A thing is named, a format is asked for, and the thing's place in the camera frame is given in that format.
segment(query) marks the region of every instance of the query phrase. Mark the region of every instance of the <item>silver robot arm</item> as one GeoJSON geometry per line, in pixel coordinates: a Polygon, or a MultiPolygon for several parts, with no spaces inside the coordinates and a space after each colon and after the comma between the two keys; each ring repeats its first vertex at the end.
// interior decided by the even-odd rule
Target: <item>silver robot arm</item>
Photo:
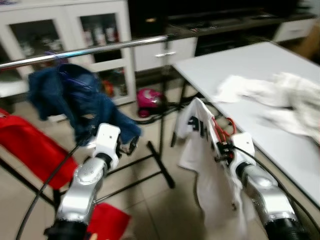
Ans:
{"type": "Polygon", "coordinates": [[[119,163],[119,134],[118,127],[100,124],[92,156],[74,171],[54,224],[45,232],[48,240],[84,239],[104,177],[119,163]]]}
{"type": "Polygon", "coordinates": [[[236,147],[254,156],[255,149],[250,134],[235,134],[230,142],[218,144],[219,156],[220,159],[232,156],[225,159],[227,165],[230,170],[235,170],[245,193],[251,198],[269,240],[309,240],[276,179],[236,147]]]}

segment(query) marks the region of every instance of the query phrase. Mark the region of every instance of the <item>black metal frame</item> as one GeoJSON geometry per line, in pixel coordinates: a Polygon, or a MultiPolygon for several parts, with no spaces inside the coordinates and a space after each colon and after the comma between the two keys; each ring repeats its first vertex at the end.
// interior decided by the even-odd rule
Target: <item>black metal frame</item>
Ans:
{"type": "MultiPolygon", "coordinates": [[[[168,37],[167,40],[164,42],[164,53],[168,52],[169,49],[169,42],[173,39],[172,37],[168,37]]],[[[169,78],[169,68],[170,66],[168,65],[168,58],[165,55],[163,58],[163,73],[162,73],[162,94],[165,95],[165,91],[167,89],[167,81],[169,78]]],[[[160,118],[160,134],[159,134],[159,150],[156,151],[154,145],[151,143],[151,141],[147,142],[147,147],[148,149],[151,151],[150,155],[144,156],[142,158],[139,158],[125,166],[119,167],[111,172],[108,173],[108,175],[114,174],[120,170],[123,170],[125,168],[128,168],[134,164],[138,164],[144,160],[147,160],[149,158],[154,158],[157,165],[160,168],[160,171],[157,171],[143,179],[140,179],[136,182],[133,182],[113,193],[110,193],[104,197],[101,197],[99,199],[96,200],[96,203],[100,203],[102,201],[104,201],[107,198],[110,198],[118,193],[121,193],[131,187],[134,187],[150,178],[153,178],[154,176],[157,176],[159,174],[163,174],[163,177],[165,178],[169,188],[173,189],[175,187],[175,181],[173,180],[173,178],[170,176],[168,170],[166,169],[166,167],[164,166],[163,162],[162,162],[162,155],[163,155],[163,144],[164,144],[164,121],[165,121],[165,112],[161,111],[161,118],[160,118]]],[[[22,184],[24,184],[28,189],[30,189],[32,192],[34,192],[35,194],[38,193],[39,189],[34,186],[30,181],[28,181],[25,177],[23,177],[19,172],[17,172],[12,166],[10,166],[8,163],[6,163],[2,158],[0,158],[0,166],[3,167],[7,172],[9,172],[13,177],[15,177],[18,181],[20,181],[22,184]]],[[[66,191],[62,191],[60,192],[60,190],[58,189],[54,189],[53,190],[53,199],[50,199],[50,197],[48,197],[47,195],[45,195],[44,193],[40,194],[40,197],[45,200],[48,204],[50,204],[51,206],[53,206],[54,210],[57,212],[58,207],[61,203],[61,196],[63,194],[65,194],[66,191]]]]}

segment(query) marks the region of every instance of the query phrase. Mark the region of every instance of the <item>black cable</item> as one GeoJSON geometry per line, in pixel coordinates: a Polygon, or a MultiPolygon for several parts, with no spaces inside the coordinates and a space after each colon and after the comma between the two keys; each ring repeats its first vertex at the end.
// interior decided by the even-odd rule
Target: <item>black cable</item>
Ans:
{"type": "Polygon", "coordinates": [[[57,174],[57,172],[60,170],[60,168],[67,162],[67,160],[74,154],[74,152],[82,145],[82,143],[84,141],[86,141],[89,137],[91,137],[92,133],[90,133],[87,137],[85,137],[84,139],[82,139],[81,141],[79,141],[76,146],[64,157],[64,159],[59,163],[59,165],[53,170],[53,172],[50,174],[50,176],[47,178],[47,180],[45,180],[45,182],[43,183],[42,187],[40,188],[40,190],[37,192],[37,194],[35,195],[32,203],[30,204],[28,210],[26,211],[23,220],[20,224],[19,230],[16,234],[15,240],[20,240],[22,232],[26,226],[26,223],[30,217],[30,214],[32,212],[32,210],[34,209],[40,194],[42,194],[45,190],[45,188],[47,187],[48,183],[54,178],[54,176],[57,174]]]}
{"type": "Polygon", "coordinates": [[[245,150],[237,147],[237,146],[233,146],[235,149],[238,149],[239,151],[241,151],[242,153],[246,154],[247,156],[249,156],[250,158],[252,158],[253,160],[255,160],[259,165],[261,165],[279,184],[280,189],[282,191],[284,191],[284,193],[290,198],[292,199],[302,210],[303,212],[307,215],[307,217],[310,219],[310,221],[312,222],[313,226],[316,228],[316,230],[318,231],[318,233],[320,233],[320,227],[318,226],[317,222],[315,221],[315,219],[311,216],[311,214],[305,209],[304,206],[302,206],[302,204],[294,197],[292,196],[288,190],[286,189],[286,187],[281,183],[281,181],[260,161],[258,160],[255,156],[251,155],[250,153],[246,152],[245,150]]]}

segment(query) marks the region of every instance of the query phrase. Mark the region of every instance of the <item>tiled floor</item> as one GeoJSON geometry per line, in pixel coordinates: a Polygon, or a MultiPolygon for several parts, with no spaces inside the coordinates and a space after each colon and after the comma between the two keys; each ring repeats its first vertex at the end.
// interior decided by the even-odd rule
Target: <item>tiled floor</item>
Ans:
{"type": "MultiPolygon", "coordinates": [[[[169,101],[177,101],[179,95],[178,88],[168,91],[169,101]]],[[[135,119],[137,118],[136,109],[135,103],[121,107],[124,113],[135,119]]],[[[74,146],[73,131],[67,121],[57,124],[39,121],[37,113],[26,102],[17,104],[15,114],[29,120],[67,150],[74,146]]],[[[204,228],[203,213],[194,195],[196,175],[177,165],[183,143],[177,144],[174,148],[169,147],[176,116],[176,113],[172,113],[165,118],[163,151],[163,162],[176,182],[175,189],[169,189],[163,176],[157,175],[109,198],[106,202],[132,215],[134,233],[138,240],[232,240],[236,234],[232,221],[211,234],[208,234],[204,228]]],[[[155,146],[158,146],[159,122],[143,125],[142,128],[144,135],[139,141],[138,148],[131,157],[121,158],[119,166],[148,155],[147,141],[152,141],[155,146]]],[[[34,184],[41,185],[41,182],[23,164],[2,148],[0,156],[34,184]]],[[[87,156],[87,152],[79,149],[74,156],[81,163],[87,156]]],[[[98,196],[111,193],[157,170],[158,167],[153,159],[121,170],[106,178],[98,196]]],[[[0,193],[1,240],[12,240],[34,195],[1,168],[0,193]]],[[[46,193],[51,194],[50,189],[47,189],[46,193]]],[[[43,230],[52,224],[53,219],[52,207],[40,200],[31,214],[22,239],[44,240],[43,230]]],[[[249,227],[251,240],[267,239],[258,221],[253,220],[249,227]]]]}

